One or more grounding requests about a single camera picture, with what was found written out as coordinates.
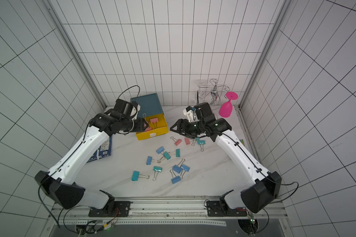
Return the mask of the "pink binder clip top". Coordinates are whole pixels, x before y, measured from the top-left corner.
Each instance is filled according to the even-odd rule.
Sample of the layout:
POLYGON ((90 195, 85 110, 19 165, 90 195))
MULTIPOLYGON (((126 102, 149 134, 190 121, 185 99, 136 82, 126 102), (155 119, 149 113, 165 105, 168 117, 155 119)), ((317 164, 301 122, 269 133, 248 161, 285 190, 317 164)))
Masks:
POLYGON ((175 137, 173 137, 173 136, 171 136, 170 139, 174 141, 174 144, 175 144, 176 146, 179 146, 179 145, 182 143, 182 140, 181 140, 181 139, 177 139, 177 138, 175 138, 175 137))

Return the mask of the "yellow top drawer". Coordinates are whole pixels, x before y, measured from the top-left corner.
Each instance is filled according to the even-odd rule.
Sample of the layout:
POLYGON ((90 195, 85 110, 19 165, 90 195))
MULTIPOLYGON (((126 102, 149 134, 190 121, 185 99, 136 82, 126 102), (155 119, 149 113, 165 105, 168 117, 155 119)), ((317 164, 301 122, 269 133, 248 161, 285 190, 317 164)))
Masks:
POLYGON ((136 133, 136 137, 139 141, 164 135, 169 132, 169 128, 164 114, 157 114, 148 117, 146 116, 146 114, 143 114, 142 118, 146 120, 146 122, 148 123, 148 127, 144 132, 136 133))

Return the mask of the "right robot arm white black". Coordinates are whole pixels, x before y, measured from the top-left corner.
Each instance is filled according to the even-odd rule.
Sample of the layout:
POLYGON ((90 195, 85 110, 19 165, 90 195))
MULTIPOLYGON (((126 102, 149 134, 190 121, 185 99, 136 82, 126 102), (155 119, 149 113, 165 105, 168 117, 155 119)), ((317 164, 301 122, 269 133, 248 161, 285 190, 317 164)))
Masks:
POLYGON ((185 118, 178 119, 170 131, 190 139, 209 137, 225 151, 240 172, 240 188, 223 197, 226 207, 245 207, 252 213, 258 213, 278 197, 281 176, 260 164, 241 143, 226 119, 217 118, 207 102, 188 106, 183 114, 185 118))

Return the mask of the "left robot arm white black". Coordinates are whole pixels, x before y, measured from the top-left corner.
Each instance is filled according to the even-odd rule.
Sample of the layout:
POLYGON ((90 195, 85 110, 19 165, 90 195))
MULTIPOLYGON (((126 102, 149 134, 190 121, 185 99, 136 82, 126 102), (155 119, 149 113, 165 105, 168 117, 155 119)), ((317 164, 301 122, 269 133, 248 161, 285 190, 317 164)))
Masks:
POLYGON ((137 116, 141 106, 137 102, 116 100, 114 108, 92 118, 82 138, 49 171, 39 171, 35 181, 44 192, 65 209, 77 205, 112 215, 116 209, 114 197, 105 191, 90 191, 75 180, 94 152, 112 135, 144 132, 148 123, 137 116))

